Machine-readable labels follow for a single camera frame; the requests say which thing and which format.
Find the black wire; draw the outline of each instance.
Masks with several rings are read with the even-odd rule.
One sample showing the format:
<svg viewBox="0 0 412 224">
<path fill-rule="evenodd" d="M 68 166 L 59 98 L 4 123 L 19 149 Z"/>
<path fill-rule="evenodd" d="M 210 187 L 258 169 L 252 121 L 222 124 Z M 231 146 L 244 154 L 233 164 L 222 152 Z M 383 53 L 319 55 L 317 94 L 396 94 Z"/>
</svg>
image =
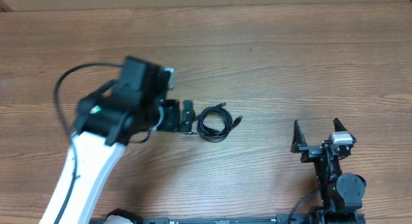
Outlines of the black wire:
<svg viewBox="0 0 412 224">
<path fill-rule="evenodd" d="M 149 138 L 150 138 L 150 132 L 151 132 L 151 130 L 148 130 L 148 131 L 147 131 L 147 136 L 146 136 L 146 138 L 144 138 L 143 140 L 139 140 L 139 141 L 129 141 L 129 143 L 130 143 L 130 144 L 142 144 L 142 143 L 147 142 L 147 141 L 149 140 Z"/>
<path fill-rule="evenodd" d="M 69 138 L 69 142 L 71 144 L 71 148 L 73 151 L 73 155 L 74 155 L 74 168 L 73 168 L 73 173 L 72 173 L 72 177 L 71 177 L 71 182 L 70 182 L 70 186 L 66 195 L 66 198 L 64 199 L 64 202 L 62 204 L 62 207 L 60 208 L 60 211 L 54 221 L 54 224 L 58 224 L 60 222 L 60 219 L 63 216 L 64 210 L 67 207 L 67 204 L 69 202 L 70 196 L 71 196 L 71 192 L 73 191 L 73 187 L 75 185 L 75 180 L 78 178 L 77 177 L 77 151 L 76 151 L 76 147 L 75 144 L 73 142 L 73 140 L 71 139 L 71 132 L 72 132 L 72 128 L 71 126 L 68 124 L 66 117 L 64 116 L 63 110 L 61 108 L 60 105 L 60 99 L 59 99 L 59 90 L 60 90 L 60 86 L 63 82 L 63 80 L 70 74 L 73 73 L 74 71 L 77 71 L 79 69 L 82 68 L 86 68 L 86 67 L 92 67 L 92 66 L 107 66 L 107 67 L 122 67 L 122 65 L 119 64 L 112 64 L 112 63 L 88 63 L 88 64 L 82 64 L 80 66 L 76 66 L 66 72 L 64 72 L 60 78 L 58 79 L 58 81 L 56 82 L 56 85 L 54 87 L 54 92 L 53 92 L 53 101 L 54 101 L 54 105 L 56 108 L 56 112 L 58 114 L 58 116 L 61 119 L 62 122 L 62 126 L 64 131 L 66 132 L 68 138 Z"/>
<path fill-rule="evenodd" d="M 108 89 L 112 88 L 115 86 L 117 83 L 117 80 L 110 80 L 107 83 L 101 85 L 98 89 L 95 90 L 96 94 L 102 95 L 104 92 L 106 92 Z"/>
<path fill-rule="evenodd" d="M 224 141 L 226 137 L 229 135 L 230 131 L 232 131 L 237 125 L 239 125 L 242 117 L 237 117 L 233 122 L 232 115 L 225 109 L 223 106 L 226 105 L 226 102 L 218 104 L 214 107 L 207 107 L 204 109 L 200 115 L 196 117 L 198 121 L 197 133 L 186 133 L 186 135 L 199 135 L 204 140 L 211 142 L 211 143 L 218 143 Z M 207 115 L 215 113 L 218 114 L 225 124 L 225 128 L 221 131 L 215 130 L 213 128 L 207 127 L 203 122 Z"/>
<path fill-rule="evenodd" d="M 313 195 L 315 195 L 317 193 L 317 191 L 319 191 L 322 187 L 323 187 L 323 185 L 320 186 L 319 188 L 315 189 L 314 191 L 310 192 L 309 194 L 304 196 L 298 203 L 296 203 L 295 207 L 292 209 L 292 211 L 290 211 L 290 214 L 289 214 L 289 217 L 288 217 L 288 224 L 290 224 L 290 221 L 292 220 L 292 216 L 294 215 L 294 212 L 296 211 L 298 206 L 300 206 L 306 199 L 311 198 Z"/>
</svg>

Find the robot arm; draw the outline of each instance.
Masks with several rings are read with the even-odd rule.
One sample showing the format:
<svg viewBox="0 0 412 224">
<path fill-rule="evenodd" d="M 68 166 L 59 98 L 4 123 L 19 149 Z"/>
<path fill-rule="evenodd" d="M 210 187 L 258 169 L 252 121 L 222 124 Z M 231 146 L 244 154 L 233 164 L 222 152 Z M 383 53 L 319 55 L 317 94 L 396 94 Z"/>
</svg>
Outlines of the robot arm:
<svg viewBox="0 0 412 224">
<path fill-rule="evenodd" d="M 77 179 L 59 223 L 89 223 L 103 186 L 126 146 L 106 145 L 106 138 L 87 131 L 72 136 L 63 172 L 40 223 L 53 223 L 70 189 L 75 166 L 73 147 L 77 152 Z"/>
<path fill-rule="evenodd" d="M 173 86 L 172 68 L 127 57 L 118 80 L 80 100 L 66 163 L 40 223 L 89 223 L 103 186 L 133 135 L 191 130 L 192 102 L 184 101 L 180 111 L 177 100 L 166 100 Z M 103 95 L 110 88 L 112 93 Z"/>
<path fill-rule="evenodd" d="M 290 151 L 301 153 L 302 163 L 314 163 L 316 178 L 321 192 L 321 207 L 312 207 L 309 215 L 297 215 L 295 219 L 305 223 L 365 223 L 364 216 L 357 214 L 362 208 L 366 180 L 355 174 L 342 173 L 339 160 L 351 155 L 356 138 L 346 130 L 338 118 L 333 120 L 335 131 L 321 145 L 308 145 L 298 121 L 294 125 L 294 138 Z M 294 209 L 288 215 L 291 222 Z"/>
</svg>

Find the table surface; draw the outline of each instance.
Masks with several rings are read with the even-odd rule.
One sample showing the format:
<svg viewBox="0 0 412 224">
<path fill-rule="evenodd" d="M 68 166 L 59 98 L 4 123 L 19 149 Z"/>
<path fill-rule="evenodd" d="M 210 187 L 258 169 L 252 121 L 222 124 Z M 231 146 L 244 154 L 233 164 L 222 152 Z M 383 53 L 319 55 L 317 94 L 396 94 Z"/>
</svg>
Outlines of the table surface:
<svg viewBox="0 0 412 224">
<path fill-rule="evenodd" d="M 412 222 L 411 3 L 1 13 L 0 46 L 1 223 L 38 223 L 61 173 L 56 80 L 126 55 L 176 68 L 168 98 L 193 100 L 198 113 L 227 102 L 243 120 L 219 144 L 155 133 L 129 145 L 93 217 L 117 207 L 170 218 L 287 213 L 316 188 L 313 165 L 290 153 L 294 120 L 320 144 L 339 117 L 358 139 L 342 170 L 368 183 L 360 212 L 368 223 Z M 71 75 L 68 116 L 117 75 Z"/>
</svg>

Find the cable connector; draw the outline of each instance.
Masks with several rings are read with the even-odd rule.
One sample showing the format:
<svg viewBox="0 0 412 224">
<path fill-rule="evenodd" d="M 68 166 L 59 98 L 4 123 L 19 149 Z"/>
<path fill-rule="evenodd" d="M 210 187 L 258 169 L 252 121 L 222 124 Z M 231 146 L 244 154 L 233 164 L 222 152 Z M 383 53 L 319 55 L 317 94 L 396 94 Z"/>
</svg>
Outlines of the cable connector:
<svg viewBox="0 0 412 224">
<path fill-rule="evenodd" d="M 186 132 L 185 135 L 199 135 L 199 133 L 194 133 L 194 132 Z"/>
<path fill-rule="evenodd" d="M 218 104 L 218 105 L 214 106 L 214 108 L 220 109 L 220 108 L 222 108 L 222 107 L 224 107 L 224 106 L 226 106 L 226 102 L 222 102 L 221 104 Z"/>
<path fill-rule="evenodd" d="M 234 129 L 236 126 L 238 126 L 240 124 L 240 122 L 242 121 L 242 118 L 243 118 L 243 116 L 239 116 L 234 120 L 232 129 Z"/>
</svg>

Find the coiled cable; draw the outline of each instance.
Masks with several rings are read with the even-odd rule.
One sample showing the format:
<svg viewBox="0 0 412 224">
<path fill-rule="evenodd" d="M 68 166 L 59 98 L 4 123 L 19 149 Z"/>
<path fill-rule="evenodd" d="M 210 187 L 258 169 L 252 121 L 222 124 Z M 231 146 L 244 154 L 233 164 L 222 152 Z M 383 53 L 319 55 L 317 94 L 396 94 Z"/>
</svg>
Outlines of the coiled cable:
<svg viewBox="0 0 412 224">
<path fill-rule="evenodd" d="M 242 120 L 242 116 L 237 117 L 234 121 L 232 115 L 223 108 L 226 106 L 226 102 L 218 104 L 214 107 L 207 107 L 204 109 L 200 115 L 196 116 L 196 120 L 198 121 L 197 126 L 197 133 L 189 132 L 185 133 L 186 135 L 199 135 L 202 139 L 211 142 L 211 143 L 219 143 L 224 141 L 229 133 L 240 124 Z M 213 128 L 207 127 L 204 124 L 205 118 L 207 115 L 215 113 L 219 115 L 223 123 L 225 124 L 225 128 L 221 131 L 215 130 Z"/>
</svg>

